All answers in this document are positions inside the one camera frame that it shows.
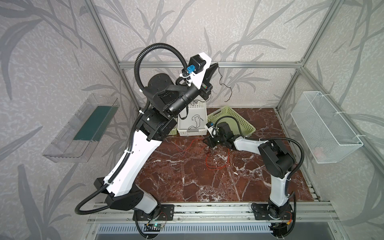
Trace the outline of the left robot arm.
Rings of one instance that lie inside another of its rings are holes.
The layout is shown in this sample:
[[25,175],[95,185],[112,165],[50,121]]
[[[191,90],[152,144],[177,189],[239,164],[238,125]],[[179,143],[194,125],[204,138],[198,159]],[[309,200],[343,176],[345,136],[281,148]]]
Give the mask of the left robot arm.
[[210,80],[218,68],[219,65],[215,63],[202,72],[203,81],[200,89],[197,89],[195,85],[184,86],[173,83],[171,78],[163,73],[157,74],[149,80],[147,87],[153,93],[168,96],[171,92],[178,92],[182,95],[176,97],[176,100],[170,103],[167,109],[157,107],[159,101],[155,98],[148,99],[145,108],[140,110],[134,121],[127,149],[114,169],[103,179],[98,178],[95,181],[98,190],[88,197],[91,200],[98,194],[104,193],[107,195],[106,206],[82,211],[80,209],[82,205],[78,204],[75,209],[76,214],[94,214],[106,209],[142,211],[153,216],[160,213],[161,203],[139,188],[135,184],[135,179],[150,155],[175,127],[175,117],[185,110],[197,96],[204,99],[209,97],[212,88]]

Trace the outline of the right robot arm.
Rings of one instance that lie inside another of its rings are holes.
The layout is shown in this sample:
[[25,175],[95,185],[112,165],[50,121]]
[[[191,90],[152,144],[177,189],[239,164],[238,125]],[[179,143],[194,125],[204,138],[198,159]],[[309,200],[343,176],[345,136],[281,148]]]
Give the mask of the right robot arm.
[[[304,150],[299,142],[290,138],[268,138],[268,139],[253,139],[246,137],[237,124],[239,134],[235,135],[231,130],[230,125],[226,122],[212,123],[208,122],[205,129],[210,136],[205,138],[205,143],[214,148],[217,145],[224,145],[230,150],[250,152],[262,157],[267,171],[271,175],[271,193],[267,210],[270,215],[280,215],[290,206],[288,194],[288,184],[292,175],[300,168],[304,160]],[[296,167],[295,158],[283,144],[283,140],[295,144],[301,151],[301,158]]]

